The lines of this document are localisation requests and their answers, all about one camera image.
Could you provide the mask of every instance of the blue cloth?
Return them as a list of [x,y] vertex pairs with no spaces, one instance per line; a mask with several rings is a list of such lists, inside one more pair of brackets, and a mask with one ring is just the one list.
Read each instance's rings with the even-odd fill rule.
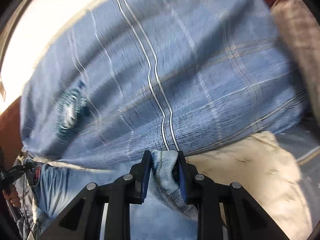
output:
[[[61,118],[80,83],[89,114]],[[21,98],[21,137],[31,156],[106,169],[145,149],[192,155],[279,133],[308,107],[262,0],[108,0],[41,59]],[[61,134],[61,119],[77,126]]]
[[153,150],[151,155],[153,165],[148,192],[151,192],[171,209],[197,221],[197,209],[194,205],[186,205],[181,196],[179,181],[176,181],[172,175],[173,167],[178,159],[178,153],[176,151]]
[[[147,197],[142,205],[130,205],[131,239],[194,240],[197,234],[197,222],[190,220],[187,216],[191,214],[188,211],[192,208],[195,210],[195,208],[194,206],[186,208],[187,205],[181,202],[181,198],[179,198],[179,189],[174,195],[171,194],[171,188],[175,188],[176,182],[170,180],[169,174],[172,172],[170,167],[173,167],[172,163],[176,160],[177,152],[153,152],[154,157],[160,154],[166,162],[162,163],[161,176],[156,173],[150,179],[149,185],[152,185],[153,190],[148,190]],[[115,165],[112,170],[82,171],[36,163],[38,167],[41,166],[41,171],[35,184],[33,183],[35,171],[27,173],[28,182],[38,207],[36,210],[37,229],[33,233],[39,236],[88,183],[95,182],[98,185],[111,183],[128,173],[133,164],[122,163]],[[159,191],[170,194],[171,199],[162,198],[161,195],[157,194]],[[181,208],[179,211],[183,210],[184,215],[167,207],[168,203],[172,205],[172,202],[179,205],[179,208]]]

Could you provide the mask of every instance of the gray fabric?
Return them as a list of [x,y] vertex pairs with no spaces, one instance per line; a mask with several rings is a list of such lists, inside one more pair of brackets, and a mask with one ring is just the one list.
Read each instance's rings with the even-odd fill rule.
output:
[[[16,159],[13,165],[15,166],[20,164],[21,161],[19,159]],[[30,233],[30,228],[33,227],[33,194],[31,188],[28,185],[28,181],[25,174],[21,178],[17,179],[13,184],[16,186],[18,195],[20,196],[20,211],[23,214],[23,217],[21,217],[17,221],[17,226],[19,228],[20,235],[23,237],[23,239],[27,239]]]

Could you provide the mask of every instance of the white stripe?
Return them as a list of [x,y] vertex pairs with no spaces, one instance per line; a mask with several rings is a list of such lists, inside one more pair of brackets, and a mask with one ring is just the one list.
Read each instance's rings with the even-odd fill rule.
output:
[[141,40],[140,40],[140,38],[139,38],[139,36],[138,36],[138,34],[137,34],[135,28],[132,26],[132,24],[130,23],[129,19],[127,18],[127,16],[126,16],[125,13],[123,12],[119,0],[117,0],[117,3],[118,3],[118,5],[119,5],[119,9],[120,9],[120,11],[121,11],[124,19],[126,20],[126,22],[128,23],[128,25],[131,27],[134,35],[136,36],[136,38],[137,38],[137,40],[138,40],[138,42],[139,42],[139,44],[140,44],[140,47],[141,47],[141,49],[142,49],[142,51],[143,51],[143,54],[144,54],[144,56],[145,56],[145,58],[146,58],[146,60],[147,60],[147,62],[148,62],[148,66],[149,66],[149,71],[148,71],[148,85],[149,85],[149,87],[150,87],[150,91],[151,91],[151,93],[152,93],[152,95],[153,95],[153,97],[154,97],[154,99],[155,99],[155,101],[156,101],[156,103],[157,103],[157,105],[158,105],[161,113],[162,113],[162,116],[163,116],[163,118],[162,118],[162,124],[161,124],[162,139],[163,139],[163,142],[164,142],[164,144],[165,144],[166,149],[169,151],[170,149],[169,149],[167,140],[166,140],[166,138],[165,138],[165,133],[164,133],[165,113],[164,113],[164,110],[162,109],[162,106],[160,105],[160,102],[159,102],[158,98],[156,97],[156,94],[155,94],[155,92],[154,92],[154,90],[153,90],[153,87],[152,87],[152,85],[151,85],[151,79],[150,79],[151,63],[150,63],[150,59],[149,59],[149,57],[148,57],[148,55],[147,55],[147,53],[146,53],[146,50],[145,50],[145,48],[144,48],[144,46],[143,46],[143,44],[142,44],[142,42],[141,42]]
[[[294,69],[294,70],[291,70],[291,71],[289,71],[289,72],[286,72],[286,73],[284,73],[284,74],[281,74],[280,76],[276,76],[276,77],[273,77],[273,78],[270,78],[270,79],[266,79],[266,80],[264,80],[264,81],[260,81],[260,82],[257,83],[257,84],[263,84],[263,83],[265,83],[265,82],[278,79],[278,78],[280,78],[280,77],[282,77],[282,76],[284,76],[284,75],[290,74],[290,73],[293,72],[293,71],[297,71],[297,70],[295,70],[295,69]],[[247,89],[247,88],[241,88],[241,89],[239,89],[239,90],[233,91],[233,92],[231,92],[231,93],[229,93],[229,94],[226,94],[226,95],[224,95],[224,96],[222,96],[222,97],[220,97],[220,98],[215,99],[214,101],[212,101],[212,103],[215,103],[216,101],[219,101],[219,100],[221,100],[221,99],[223,99],[223,98],[225,98],[225,97],[228,97],[228,96],[230,96],[230,95],[239,93],[239,92],[244,91],[244,90],[246,90],[246,89]],[[122,113],[124,113],[124,112],[132,109],[135,105],[136,105],[136,104],[132,104],[132,105],[128,106],[127,108],[124,108],[124,109],[122,110]],[[199,108],[197,108],[197,109],[194,109],[194,110],[192,110],[192,111],[190,111],[190,112],[187,112],[187,113],[185,113],[185,114],[176,116],[175,119],[178,119],[178,118],[180,118],[180,117],[189,115],[189,114],[191,114],[191,113],[193,113],[193,112],[195,112],[195,111],[204,109],[204,108],[206,108],[206,107],[208,107],[208,106],[211,106],[211,104],[207,103],[207,104],[205,104],[204,106],[201,106],[201,107],[199,107]],[[91,123],[85,125],[85,126],[84,126],[84,129],[87,129],[87,128],[88,128],[88,130],[85,131],[85,132],[80,133],[80,135],[84,135],[84,134],[90,133],[90,132],[91,132],[90,129],[89,129],[90,126],[91,126]]]
[[[303,90],[303,91],[300,92],[298,95],[295,95],[293,98],[290,98],[289,100],[287,100],[286,102],[284,102],[281,106],[279,106],[278,108],[272,110],[269,114],[261,117],[259,120],[256,120],[255,122],[258,123],[258,122],[261,122],[261,121],[267,119],[268,117],[270,117],[270,116],[272,116],[273,114],[275,114],[276,112],[280,111],[282,108],[284,108],[285,106],[287,106],[290,102],[292,102],[293,100],[295,100],[297,97],[301,96],[301,95],[302,95],[303,93],[305,93],[305,92],[307,92],[307,90]],[[265,127],[267,127],[268,125],[270,125],[270,123],[267,123],[267,124],[263,125],[263,126],[261,127],[261,130],[264,129]],[[195,155],[195,154],[198,154],[198,153],[202,153],[202,152],[206,151],[207,149],[213,149],[214,146],[216,146],[216,145],[218,145],[218,144],[221,145],[222,143],[224,143],[224,142],[226,142],[226,141],[228,141],[228,140],[230,140],[230,139],[238,136],[238,135],[241,134],[243,131],[248,130],[251,126],[252,126],[252,124],[249,124],[249,125],[247,125],[246,127],[244,127],[244,128],[242,128],[241,130],[239,130],[238,132],[234,133],[233,135],[231,135],[231,136],[223,139],[221,142],[215,142],[215,143],[213,143],[213,144],[209,144],[209,145],[207,145],[207,146],[205,146],[205,147],[202,147],[202,148],[197,149],[197,150],[195,150],[195,151],[189,152],[189,153],[185,154],[185,156]]]
[[131,10],[130,6],[128,5],[127,0],[124,0],[124,4],[125,4],[125,6],[127,7],[127,9],[129,10],[129,12],[130,12],[130,14],[132,15],[133,19],[134,19],[134,20],[136,21],[136,23],[138,24],[138,26],[139,26],[139,28],[140,28],[143,36],[144,36],[144,37],[146,38],[146,40],[147,40],[147,43],[148,43],[148,45],[149,45],[149,47],[150,47],[150,49],[151,49],[151,52],[152,52],[152,54],[153,54],[153,57],[155,58],[155,76],[156,76],[157,83],[158,83],[158,85],[159,85],[160,91],[161,91],[161,93],[162,93],[162,95],[163,95],[163,97],[164,97],[164,100],[165,100],[165,102],[166,102],[166,104],[167,104],[167,106],[168,106],[168,108],[169,108],[169,111],[170,111],[170,133],[171,133],[171,136],[172,136],[172,140],[173,140],[173,142],[174,142],[174,145],[175,145],[177,151],[179,151],[180,149],[179,149],[179,146],[178,146],[176,137],[175,137],[174,132],[173,132],[173,125],[172,125],[172,115],[173,115],[173,111],[172,111],[172,107],[171,107],[171,105],[170,105],[170,103],[169,103],[169,101],[168,101],[168,99],[167,99],[167,97],[166,97],[166,95],[165,95],[165,93],[164,93],[164,89],[163,89],[163,87],[162,87],[162,85],[161,85],[160,78],[159,78],[158,71],[157,71],[158,58],[157,58],[156,52],[155,52],[155,50],[154,50],[154,48],[153,48],[153,46],[152,46],[152,44],[151,44],[151,42],[150,42],[147,34],[146,34],[146,32],[144,31],[144,29],[143,29],[140,21],[137,19],[137,17],[135,16],[134,12]]
[[[118,83],[118,81],[117,81],[117,79],[116,79],[115,73],[114,73],[114,71],[113,71],[112,60],[111,60],[111,58],[110,58],[110,56],[109,56],[109,53],[107,52],[107,49],[103,46],[102,42],[100,41],[100,38],[98,37],[97,24],[96,24],[96,20],[94,19],[94,15],[93,15],[93,12],[92,12],[92,11],[91,11],[91,16],[92,16],[93,25],[94,25],[94,34],[95,34],[97,40],[99,41],[101,47],[103,48],[104,52],[106,53],[106,55],[107,55],[107,57],[108,57],[108,59],[109,59],[109,64],[110,64],[110,70],[111,70],[111,73],[112,73],[112,77],[113,77],[113,79],[115,80],[115,82],[116,82],[116,84],[117,84],[117,86],[118,86],[118,89],[119,89],[119,91],[120,91],[121,98],[123,99],[123,92],[122,92],[122,90],[121,90],[121,88],[120,88],[120,85],[119,85],[119,83]],[[124,120],[124,118],[123,118],[122,115],[120,115],[120,119],[124,122],[124,124],[125,124],[125,125],[130,129],[130,131],[131,131],[130,139],[129,139],[129,141],[128,141],[128,146],[127,146],[127,155],[129,156],[130,142],[132,141],[134,131],[133,131],[133,129],[131,128],[131,126]]]
[[[254,27],[253,27],[251,21],[247,21],[246,25],[247,25],[250,33],[251,33],[252,36],[254,37],[254,39],[255,39],[255,40],[259,40],[257,34],[256,34],[255,31],[254,31]],[[268,51],[263,49],[263,50],[261,50],[260,52],[261,52],[261,54],[266,58],[266,60],[269,62],[269,64],[272,65],[272,61],[270,60],[270,57],[268,56],[268,55],[269,55]],[[258,96],[259,96],[260,98],[262,98],[262,90],[261,90],[261,87],[258,86],[257,88],[258,88],[258,89],[257,89]]]
[[[93,117],[97,121],[97,132],[98,132],[98,135],[101,136],[105,140],[105,142],[109,143],[109,141],[106,138],[104,138],[103,135],[100,133],[100,120],[102,122],[102,116],[101,116],[99,110],[96,108],[96,106],[92,103],[89,93],[87,93],[87,90],[90,90],[89,76],[88,76],[88,73],[87,73],[86,69],[83,67],[83,65],[81,64],[81,62],[79,60],[79,55],[78,55],[78,51],[77,51],[77,47],[76,47],[75,32],[74,32],[74,28],[73,27],[71,29],[71,35],[72,35],[72,39],[74,40],[74,45],[73,45],[73,42],[72,42],[72,39],[71,39],[70,35],[68,35],[68,38],[69,38],[69,43],[70,43],[70,45],[71,45],[71,47],[72,47],[72,49],[74,50],[74,53],[75,53],[75,55],[73,53],[71,53],[71,55],[72,55],[71,58],[72,58],[73,65],[79,71],[79,73],[81,75],[81,78],[82,78],[82,80],[83,80],[83,82],[85,84],[85,95],[86,95],[86,98],[87,98],[88,102],[92,105],[92,107],[97,112],[98,118],[92,111],[90,111],[92,113]],[[75,56],[76,56],[76,60],[78,61],[79,65],[84,70],[84,74],[86,75],[86,78],[83,75],[83,73],[78,69],[77,64],[75,62]]]
[[211,112],[212,112],[212,116],[215,119],[216,122],[216,127],[217,127],[217,134],[218,134],[218,139],[219,141],[222,140],[222,133],[221,133],[221,125],[220,125],[220,119],[219,119],[219,115],[217,110],[215,109],[213,103],[212,103],[212,98],[207,90],[207,87],[204,83],[204,80],[201,76],[201,73],[199,72],[198,68],[199,68],[199,63],[198,63],[198,52],[196,50],[196,45],[193,41],[193,39],[190,36],[189,31],[187,30],[187,28],[185,27],[185,25],[183,24],[183,22],[181,21],[181,19],[179,18],[177,12],[170,6],[170,4],[167,2],[167,0],[162,0],[163,3],[165,4],[165,6],[168,8],[168,10],[170,10],[171,14],[174,16],[175,20],[177,21],[177,23],[179,24],[181,30],[183,31],[185,37],[188,40],[189,46],[191,47],[192,53],[195,57],[196,60],[196,70],[197,70],[197,75],[198,75],[198,80],[199,83],[204,91],[204,95],[208,101],[208,103],[211,105]]
[[120,85],[116,79],[116,76],[115,76],[115,73],[113,71],[113,64],[112,64],[112,61],[111,61],[111,58],[109,56],[109,53],[107,52],[107,49],[103,46],[102,42],[100,41],[100,38],[98,37],[98,30],[97,30],[97,24],[96,24],[96,20],[94,19],[94,15],[93,15],[93,12],[91,11],[91,16],[92,16],[92,20],[93,20],[93,26],[94,26],[94,34],[96,35],[96,38],[97,40],[99,41],[101,47],[103,48],[104,52],[106,53],[108,59],[109,59],[109,64],[110,64],[110,70],[111,70],[111,73],[112,73],[112,77],[113,79],[115,80],[117,86],[118,86],[118,89],[120,91],[120,94],[121,94],[121,98],[123,98],[123,92],[120,88]]

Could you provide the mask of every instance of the beige fabric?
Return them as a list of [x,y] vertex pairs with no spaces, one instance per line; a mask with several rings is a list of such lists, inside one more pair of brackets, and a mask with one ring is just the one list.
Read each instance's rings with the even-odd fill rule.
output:
[[302,0],[278,0],[271,15],[299,65],[320,125],[320,26]]
[[310,235],[311,215],[298,185],[300,169],[272,133],[254,134],[186,160],[217,183],[241,183],[290,240],[306,240]]

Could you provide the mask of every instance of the plaid fabric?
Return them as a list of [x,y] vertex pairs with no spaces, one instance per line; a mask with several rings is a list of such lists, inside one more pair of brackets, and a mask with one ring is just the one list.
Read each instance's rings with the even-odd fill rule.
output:
[[[108,0],[50,45],[21,97],[31,157],[106,169],[300,122],[305,86],[262,0]],[[77,121],[65,93],[84,84]],[[61,106],[70,128],[61,136]]]
[[302,0],[278,0],[271,15],[299,65],[320,124],[320,26]]

